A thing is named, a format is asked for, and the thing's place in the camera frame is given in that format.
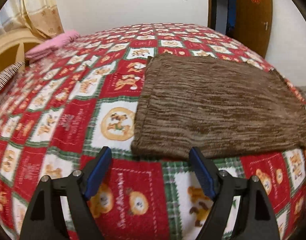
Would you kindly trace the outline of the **brown knitted sweater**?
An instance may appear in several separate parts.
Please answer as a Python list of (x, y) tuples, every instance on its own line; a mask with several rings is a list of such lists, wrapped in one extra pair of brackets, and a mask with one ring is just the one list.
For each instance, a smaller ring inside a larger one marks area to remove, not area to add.
[(210, 56), (148, 61), (135, 114), (136, 155), (187, 159), (306, 149), (306, 106), (274, 69)]

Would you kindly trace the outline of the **red patchwork bear bedspread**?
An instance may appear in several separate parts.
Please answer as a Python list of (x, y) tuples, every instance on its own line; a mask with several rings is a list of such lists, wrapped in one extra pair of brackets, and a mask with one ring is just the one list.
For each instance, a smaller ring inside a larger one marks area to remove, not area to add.
[(80, 37), (31, 64), (0, 95), (0, 226), (18, 239), (42, 176), (70, 175), (103, 146), (111, 168), (91, 200), (107, 239), (194, 239), (212, 206), (184, 161), (131, 153), (147, 58), (159, 53), (271, 65), (196, 24), (128, 25)]

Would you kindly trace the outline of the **striped pillow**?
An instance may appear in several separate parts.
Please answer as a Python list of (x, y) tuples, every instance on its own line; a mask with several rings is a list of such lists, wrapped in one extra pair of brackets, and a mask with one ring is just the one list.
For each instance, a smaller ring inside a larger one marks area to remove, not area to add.
[(0, 72), (0, 93), (5, 89), (7, 84), (18, 74), (20, 68), (25, 67), (25, 61), (16, 62), (6, 67)]

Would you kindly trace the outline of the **pink folded blanket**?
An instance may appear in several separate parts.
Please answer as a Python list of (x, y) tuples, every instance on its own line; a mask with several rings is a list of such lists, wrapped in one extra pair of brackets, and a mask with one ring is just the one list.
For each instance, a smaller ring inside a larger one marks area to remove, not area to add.
[(37, 61), (62, 48), (63, 46), (66, 46), (79, 37), (80, 34), (75, 30), (66, 31), (30, 49), (25, 53), (25, 58), (32, 62)]

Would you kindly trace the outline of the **cream wooden headboard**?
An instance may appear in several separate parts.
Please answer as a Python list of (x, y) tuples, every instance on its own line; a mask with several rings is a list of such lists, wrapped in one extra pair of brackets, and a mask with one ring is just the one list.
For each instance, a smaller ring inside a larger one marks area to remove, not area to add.
[(0, 36), (0, 72), (6, 67), (24, 61), (25, 53), (45, 39), (33, 35), (28, 28), (9, 31)]

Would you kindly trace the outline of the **beige patterned curtain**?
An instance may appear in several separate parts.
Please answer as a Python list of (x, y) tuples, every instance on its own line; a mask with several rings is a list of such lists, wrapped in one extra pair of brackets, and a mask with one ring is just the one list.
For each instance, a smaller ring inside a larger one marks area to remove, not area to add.
[(0, 36), (21, 28), (42, 39), (63, 33), (56, 0), (7, 0), (0, 10)]

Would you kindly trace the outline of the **brown wooden door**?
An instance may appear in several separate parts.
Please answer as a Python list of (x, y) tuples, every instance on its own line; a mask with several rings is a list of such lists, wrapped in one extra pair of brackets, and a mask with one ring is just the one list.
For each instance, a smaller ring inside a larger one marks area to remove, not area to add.
[[(262, 0), (260, 4), (251, 0), (236, 0), (236, 23), (233, 38), (261, 57), (265, 57), (270, 40), (273, 18), (273, 0)], [(264, 22), (268, 22), (265, 31)]]

